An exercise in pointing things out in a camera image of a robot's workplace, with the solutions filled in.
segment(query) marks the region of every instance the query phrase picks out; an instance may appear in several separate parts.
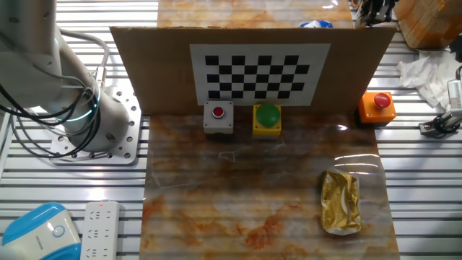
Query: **red button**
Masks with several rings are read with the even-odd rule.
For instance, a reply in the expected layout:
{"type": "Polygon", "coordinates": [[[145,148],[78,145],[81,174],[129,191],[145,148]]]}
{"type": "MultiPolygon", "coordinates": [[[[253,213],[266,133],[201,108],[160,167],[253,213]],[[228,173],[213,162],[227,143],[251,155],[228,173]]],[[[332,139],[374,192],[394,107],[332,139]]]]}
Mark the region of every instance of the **red button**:
{"type": "Polygon", "coordinates": [[[225,112],[223,111],[223,108],[214,108],[214,110],[212,111],[212,115],[216,119],[222,118],[224,114],[225,114],[225,112]]]}
{"type": "Polygon", "coordinates": [[[391,99],[385,93],[378,93],[374,97],[374,104],[378,108],[387,108],[391,104],[391,99]]]}

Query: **black cable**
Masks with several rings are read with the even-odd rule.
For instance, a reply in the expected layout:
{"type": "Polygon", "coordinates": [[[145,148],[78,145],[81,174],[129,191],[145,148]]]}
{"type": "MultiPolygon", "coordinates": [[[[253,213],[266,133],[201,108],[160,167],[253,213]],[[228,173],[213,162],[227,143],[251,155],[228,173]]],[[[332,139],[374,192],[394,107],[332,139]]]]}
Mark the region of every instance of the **black cable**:
{"type": "Polygon", "coordinates": [[[457,131],[457,129],[459,129],[459,127],[461,126],[460,124],[457,125],[457,126],[453,126],[450,130],[447,130],[447,129],[444,129],[442,126],[441,126],[442,122],[441,122],[441,116],[437,116],[433,119],[433,128],[440,132],[441,134],[452,134],[454,132],[457,131]]]}
{"type": "MultiPolygon", "coordinates": [[[[95,100],[95,104],[97,105],[98,103],[98,100],[96,97],[94,97],[94,100],[95,100]]],[[[29,139],[29,141],[31,143],[33,143],[38,149],[44,151],[44,152],[47,152],[48,154],[50,155],[42,155],[42,154],[38,154],[34,151],[32,151],[29,147],[27,147],[27,145],[20,139],[19,137],[19,134],[17,133],[17,130],[14,126],[14,120],[13,120],[13,115],[10,115],[10,124],[12,125],[12,131],[13,131],[13,135],[15,136],[16,140],[21,144],[21,146],[26,149],[29,153],[31,153],[32,155],[34,156],[37,156],[37,157],[41,157],[41,158],[50,158],[50,159],[55,159],[55,158],[61,158],[61,157],[65,157],[65,156],[69,156],[69,155],[73,155],[77,152],[80,152],[82,151],[96,136],[96,133],[98,132],[99,128],[100,128],[100,122],[101,122],[101,114],[100,114],[100,109],[99,109],[99,106],[97,105],[96,108],[94,108],[92,110],[93,112],[93,116],[96,116],[95,120],[92,120],[92,123],[90,124],[90,129],[86,135],[86,137],[84,138],[84,140],[82,141],[82,143],[77,146],[75,149],[73,149],[72,151],[70,152],[67,152],[66,154],[63,154],[63,155],[60,155],[58,153],[54,153],[54,152],[50,152],[48,151],[47,149],[41,147],[39,144],[37,144],[36,142],[34,142],[32,140],[32,138],[29,136],[29,134],[27,133],[27,131],[25,131],[25,128],[24,128],[24,125],[22,124],[22,121],[20,118],[18,118],[18,122],[19,122],[19,125],[20,125],[20,128],[21,130],[25,133],[25,136],[27,137],[27,139],[29,139]]]]}
{"type": "Polygon", "coordinates": [[[461,80],[461,70],[462,70],[462,66],[456,69],[456,79],[457,80],[461,80]]]}
{"type": "Polygon", "coordinates": [[[72,115],[74,114],[75,109],[77,108],[77,104],[80,102],[80,100],[85,95],[87,95],[89,93],[92,93],[91,89],[88,88],[88,87],[85,87],[82,94],[68,108],[65,108],[64,110],[62,110],[60,112],[50,114],[50,115],[36,116],[36,115],[31,115],[30,113],[28,113],[19,103],[16,102],[16,100],[13,99],[12,96],[10,96],[8,94],[8,92],[6,92],[6,90],[0,84],[0,94],[2,94],[17,110],[21,111],[21,113],[18,113],[18,112],[14,111],[14,110],[8,109],[8,108],[4,107],[3,105],[0,105],[0,109],[2,109],[3,111],[5,111],[7,113],[11,113],[12,115],[15,115],[15,116],[20,116],[20,117],[31,119],[31,120],[39,123],[39,124],[43,124],[43,125],[46,125],[46,126],[58,126],[60,124],[63,124],[65,122],[67,122],[72,117],[72,115]],[[49,123],[49,122],[41,120],[41,119],[47,119],[47,118],[55,118],[57,116],[61,116],[61,115],[65,114],[67,112],[69,112],[69,113],[63,119],[61,119],[61,120],[59,120],[59,121],[57,121],[55,123],[49,123]]]}
{"type": "Polygon", "coordinates": [[[69,107],[64,108],[60,112],[49,114],[49,115],[46,115],[46,116],[36,116],[36,115],[31,115],[24,108],[22,108],[22,106],[11,95],[8,94],[8,92],[3,88],[3,85],[1,83],[0,83],[0,94],[2,94],[17,110],[21,111],[22,113],[18,113],[18,112],[14,111],[14,110],[8,109],[3,105],[0,105],[0,109],[2,109],[3,111],[5,111],[7,113],[12,113],[15,116],[21,116],[21,117],[30,118],[30,119],[32,119],[32,118],[48,119],[48,118],[55,118],[55,117],[58,117],[58,116],[62,116],[63,114],[67,113],[68,111],[71,111],[72,109],[75,109],[77,104],[79,103],[79,101],[82,99],[82,97],[77,98],[69,107]]]}

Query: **white power strip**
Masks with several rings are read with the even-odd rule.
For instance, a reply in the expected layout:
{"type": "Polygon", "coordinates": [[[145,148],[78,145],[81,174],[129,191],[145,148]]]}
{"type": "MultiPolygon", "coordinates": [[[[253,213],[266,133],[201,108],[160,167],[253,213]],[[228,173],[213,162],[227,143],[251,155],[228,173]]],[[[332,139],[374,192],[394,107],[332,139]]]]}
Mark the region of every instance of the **white power strip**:
{"type": "Polygon", "coordinates": [[[117,254],[119,204],[90,202],[85,208],[80,260],[115,260],[117,254]]]}

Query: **marble-patterned surface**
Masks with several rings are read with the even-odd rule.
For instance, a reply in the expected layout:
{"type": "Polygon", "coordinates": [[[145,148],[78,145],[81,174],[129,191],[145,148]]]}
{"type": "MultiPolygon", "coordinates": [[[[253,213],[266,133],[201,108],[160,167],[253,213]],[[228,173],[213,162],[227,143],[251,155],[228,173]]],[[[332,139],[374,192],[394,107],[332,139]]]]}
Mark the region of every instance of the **marble-patterned surface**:
{"type": "Polygon", "coordinates": [[[151,117],[140,259],[399,259],[372,129],[345,116],[283,117],[282,136],[207,139],[202,116],[151,117]],[[327,168],[359,178],[362,230],[322,230],[327,168]]]}
{"type": "Polygon", "coordinates": [[[159,0],[157,26],[292,28],[313,20],[353,28],[347,0],[159,0]]]}

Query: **gold foil packet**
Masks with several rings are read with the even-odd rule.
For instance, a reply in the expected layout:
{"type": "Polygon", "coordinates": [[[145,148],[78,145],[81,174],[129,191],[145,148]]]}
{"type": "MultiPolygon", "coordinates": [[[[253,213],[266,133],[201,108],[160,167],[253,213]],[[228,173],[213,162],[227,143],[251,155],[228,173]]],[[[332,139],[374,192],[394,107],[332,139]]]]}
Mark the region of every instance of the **gold foil packet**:
{"type": "Polygon", "coordinates": [[[349,235],[361,230],[358,180],[348,173],[327,170],[321,193],[321,225],[335,235],[349,235]]]}

